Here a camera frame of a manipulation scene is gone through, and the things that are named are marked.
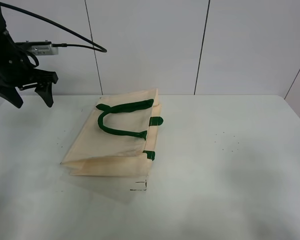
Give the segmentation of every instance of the folded bag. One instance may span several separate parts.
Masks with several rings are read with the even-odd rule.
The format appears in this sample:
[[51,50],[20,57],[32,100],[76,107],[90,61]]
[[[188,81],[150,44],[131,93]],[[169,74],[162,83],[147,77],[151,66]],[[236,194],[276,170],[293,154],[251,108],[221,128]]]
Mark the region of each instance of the folded bag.
[[147,176],[161,107],[158,89],[100,98],[61,164],[75,176]]

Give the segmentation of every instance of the table surface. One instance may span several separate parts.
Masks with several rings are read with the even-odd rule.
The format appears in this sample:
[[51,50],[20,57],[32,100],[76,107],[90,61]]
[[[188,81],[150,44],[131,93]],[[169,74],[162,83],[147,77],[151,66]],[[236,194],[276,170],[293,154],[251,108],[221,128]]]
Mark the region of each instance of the table surface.
[[0,107],[0,240],[300,240],[300,119],[281,97],[160,96],[138,192],[59,164],[98,97]]

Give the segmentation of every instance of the black cable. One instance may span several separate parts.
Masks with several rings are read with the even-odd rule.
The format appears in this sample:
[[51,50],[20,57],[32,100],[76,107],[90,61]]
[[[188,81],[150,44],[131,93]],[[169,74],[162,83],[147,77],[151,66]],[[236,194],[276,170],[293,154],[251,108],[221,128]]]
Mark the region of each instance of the black cable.
[[52,47],[54,48],[66,48],[66,47],[78,47],[78,48],[85,48],[85,49],[92,49],[98,51],[97,48],[92,47],[92,46],[86,46],[86,45],[80,45],[80,44],[67,44],[67,43],[52,43]]
[[62,30],[64,30],[64,31],[66,31],[66,32],[68,32],[68,33],[70,33],[70,34],[72,34],[72,35],[75,35],[76,37],[78,37],[78,38],[80,38],[80,39],[86,41],[87,43],[89,43],[89,44],[91,44],[91,45],[97,47],[97,48],[95,48],[94,50],[99,51],[99,52],[102,52],[102,53],[106,53],[106,52],[107,52],[107,49],[105,49],[104,47],[102,47],[102,46],[100,46],[100,45],[94,43],[93,41],[89,40],[88,38],[86,38],[86,37],[84,37],[84,36],[82,36],[82,35],[76,33],[75,31],[72,31],[72,30],[70,30],[69,28],[66,28],[65,26],[62,26],[61,24],[56,23],[56,22],[54,22],[54,21],[52,21],[52,20],[50,20],[50,19],[47,19],[47,18],[45,18],[45,17],[43,17],[43,16],[40,16],[40,15],[37,15],[37,14],[35,14],[35,13],[33,13],[33,12],[30,12],[30,11],[24,10],[24,9],[22,9],[22,8],[19,8],[19,7],[16,7],[16,6],[12,6],[12,5],[3,3],[3,2],[0,2],[0,6],[5,7],[5,8],[8,8],[8,9],[15,10],[15,11],[18,11],[18,12],[20,12],[20,13],[23,13],[23,14],[26,14],[26,15],[29,15],[29,16],[32,16],[32,17],[34,17],[34,18],[36,18],[36,19],[40,19],[40,20],[42,20],[42,21],[44,21],[44,22],[46,22],[46,23],[52,24],[52,25],[54,25],[54,26],[56,26],[56,27],[58,27],[58,28],[60,28],[60,29],[62,29]]

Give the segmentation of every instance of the green handle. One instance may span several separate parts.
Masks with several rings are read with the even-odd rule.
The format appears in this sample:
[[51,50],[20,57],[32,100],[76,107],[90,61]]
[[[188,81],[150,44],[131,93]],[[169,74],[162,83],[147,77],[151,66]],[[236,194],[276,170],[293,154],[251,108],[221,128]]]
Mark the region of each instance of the green handle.
[[125,103],[125,104],[120,104],[112,107],[105,104],[98,104],[96,108],[104,111],[98,117],[99,128],[108,134],[117,135],[117,136],[131,136],[131,137],[136,137],[136,138],[141,138],[146,140],[148,131],[134,132],[134,131],[113,129],[104,125],[104,117],[108,114],[132,113],[134,111],[148,109],[151,108],[153,104],[154,104],[153,99]]

